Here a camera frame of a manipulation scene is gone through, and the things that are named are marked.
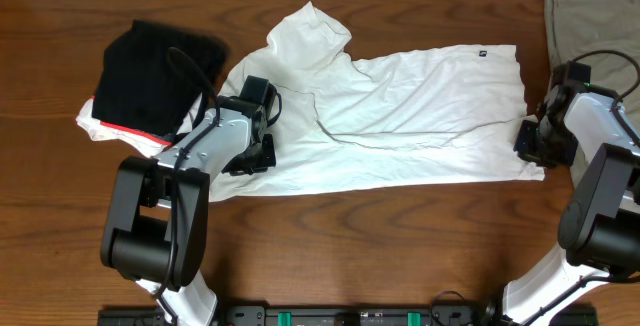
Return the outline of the white printed t-shirt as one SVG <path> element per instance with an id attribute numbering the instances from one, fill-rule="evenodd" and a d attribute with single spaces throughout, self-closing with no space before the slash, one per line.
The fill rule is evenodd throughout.
<path id="1" fill-rule="evenodd" d="M 339 21 L 307 4 L 229 72 L 225 96 L 250 76 L 276 86 L 276 164 L 251 176 L 216 177 L 211 201 L 544 178 L 513 149 L 528 119 L 514 46 L 353 60 L 350 38 Z"/>

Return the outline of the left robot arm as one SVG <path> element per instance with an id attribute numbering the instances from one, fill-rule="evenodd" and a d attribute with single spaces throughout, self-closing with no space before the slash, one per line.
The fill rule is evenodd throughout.
<path id="1" fill-rule="evenodd" d="M 156 300 L 155 309 L 105 310 L 101 325 L 211 325 L 218 299 L 200 266 L 206 248 L 209 190 L 220 174 L 275 166 L 273 137 L 282 104 L 268 80 L 249 76 L 237 96 L 218 97 L 179 143 L 119 166 L 100 257 Z"/>

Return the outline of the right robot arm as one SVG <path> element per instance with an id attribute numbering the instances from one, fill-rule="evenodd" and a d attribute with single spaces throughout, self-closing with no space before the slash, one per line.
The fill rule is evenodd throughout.
<path id="1" fill-rule="evenodd" d="M 593 325 L 591 311 L 568 311 L 589 291 L 639 280 L 639 136 L 622 95 L 592 84 L 591 68 L 571 60 L 556 67 L 537 121 L 522 122 L 517 155 L 538 166 L 588 164 L 565 207 L 554 247 L 509 282 L 481 319 L 484 325 Z"/>

